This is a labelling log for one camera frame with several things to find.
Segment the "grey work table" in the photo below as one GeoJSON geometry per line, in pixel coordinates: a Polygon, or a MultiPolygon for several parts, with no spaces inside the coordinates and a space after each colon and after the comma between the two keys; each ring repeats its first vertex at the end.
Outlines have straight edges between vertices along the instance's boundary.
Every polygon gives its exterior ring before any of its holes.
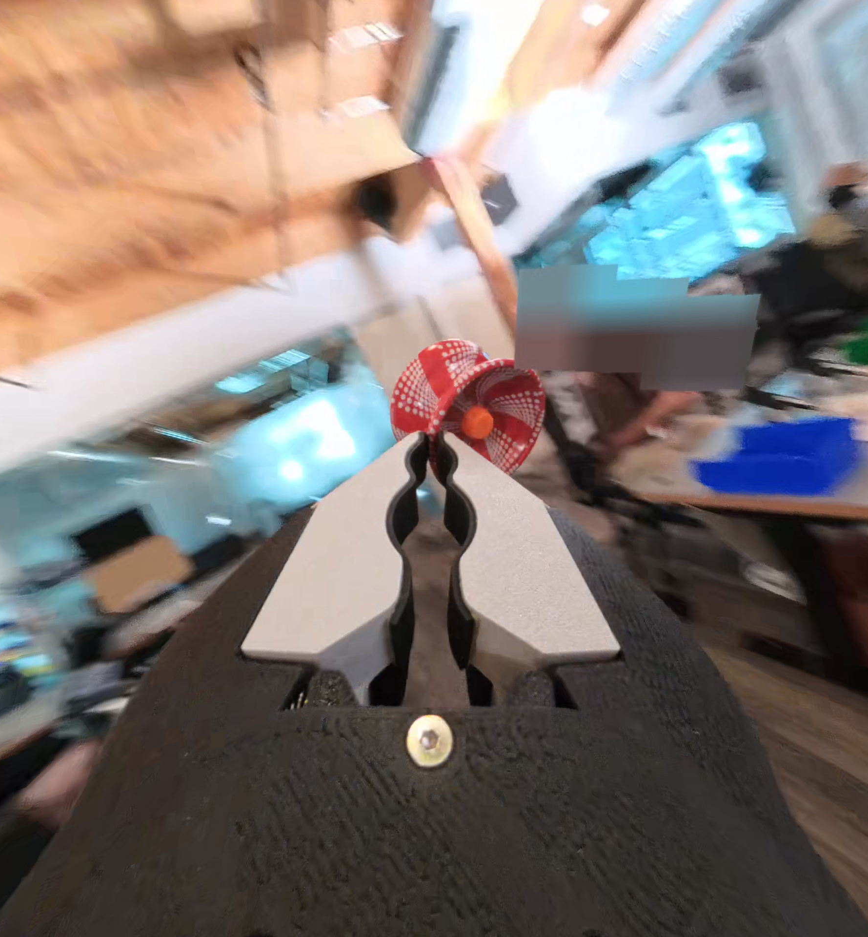
{"type": "Polygon", "coordinates": [[[868,444],[856,472],[817,497],[717,492],[695,477],[693,462],[729,454],[741,429],[770,413],[764,407],[739,404],[721,418],[693,414],[680,428],[682,439],[657,438],[621,453],[612,464],[612,478],[648,504],[700,509],[758,524],[804,592],[826,675],[855,689],[868,688],[864,646],[851,632],[837,586],[822,566],[825,550],[815,533],[818,528],[868,524],[868,444]]]}

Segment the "black monitor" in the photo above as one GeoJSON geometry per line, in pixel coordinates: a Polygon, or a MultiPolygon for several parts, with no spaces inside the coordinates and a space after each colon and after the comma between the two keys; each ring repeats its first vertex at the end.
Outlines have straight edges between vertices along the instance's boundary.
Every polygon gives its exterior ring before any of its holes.
{"type": "Polygon", "coordinates": [[[94,565],[155,535],[143,511],[130,508],[71,534],[70,540],[84,561],[94,565]]]}

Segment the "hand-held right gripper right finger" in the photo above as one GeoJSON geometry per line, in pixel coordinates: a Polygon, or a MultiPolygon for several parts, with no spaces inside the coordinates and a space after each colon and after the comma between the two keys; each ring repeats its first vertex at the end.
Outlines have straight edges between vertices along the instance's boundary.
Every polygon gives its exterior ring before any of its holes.
{"type": "Polygon", "coordinates": [[[620,646],[545,504],[457,436],[441,438],[443,522],[459,546],[448,636],[469,689],[618,658],[620,646]]]}

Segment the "wooden post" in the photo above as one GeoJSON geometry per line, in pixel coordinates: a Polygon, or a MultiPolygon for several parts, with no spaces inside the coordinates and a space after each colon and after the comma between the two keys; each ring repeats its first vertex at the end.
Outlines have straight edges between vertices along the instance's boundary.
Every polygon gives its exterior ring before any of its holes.
{"type": "Polygon", "coordinates": [[[479,185],[462,158],[441,156],[423,160],[436,193],[450,206],[456,226],[472,251],[505,322],[515,338],[518,312],[518,280],[510,260],[499,249],[479,185]]]}

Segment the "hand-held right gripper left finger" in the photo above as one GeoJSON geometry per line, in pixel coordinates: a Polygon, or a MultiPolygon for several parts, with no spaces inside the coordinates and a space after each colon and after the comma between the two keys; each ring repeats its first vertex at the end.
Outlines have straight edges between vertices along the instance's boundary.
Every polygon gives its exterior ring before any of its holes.
{"type": "Polygon", "coordinates": [[[356,693],[403,693],[415,614],[403,545],[418,519],[427,436],[413,433],[311,510],[242,641],[250,660],[343,673],[356,693]]]}

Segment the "tan chair back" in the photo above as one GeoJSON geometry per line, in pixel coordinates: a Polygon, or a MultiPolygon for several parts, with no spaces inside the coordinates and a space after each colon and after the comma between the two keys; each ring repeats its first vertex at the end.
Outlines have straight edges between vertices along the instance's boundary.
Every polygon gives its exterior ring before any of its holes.
{"type": "Polygon", "coordinates": [[[170,537],[153,535],[91,566],[82,579],[100,614],[126,615],[177,589],[194,571],[170,537]]]}

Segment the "large blue parts bin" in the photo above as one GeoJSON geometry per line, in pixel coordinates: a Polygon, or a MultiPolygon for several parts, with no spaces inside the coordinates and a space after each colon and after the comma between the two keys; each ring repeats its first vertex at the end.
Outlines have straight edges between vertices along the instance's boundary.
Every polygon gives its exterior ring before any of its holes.
{"type": "Polygon", "coordinates": [[[689,463],[701,485],[723,495],[824,497],[860,466],[851,418],[823,416],[739,428],[728,454],[689,463]]]}

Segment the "red white yo-yo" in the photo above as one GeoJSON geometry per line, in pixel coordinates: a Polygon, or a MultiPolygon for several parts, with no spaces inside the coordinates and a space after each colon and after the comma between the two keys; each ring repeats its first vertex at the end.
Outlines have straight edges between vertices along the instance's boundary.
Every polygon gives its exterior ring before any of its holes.
{"type": "Polygon", "coordinates": [[[512,359],[489,358],[464,339],[424,348],[395,382],[390,398],[394,439],[422,432],[429,463],[446,479],[440,440],[460,439],[507,475],[532,452],[545,420],[545,390],[537,373],[512,359]]]}

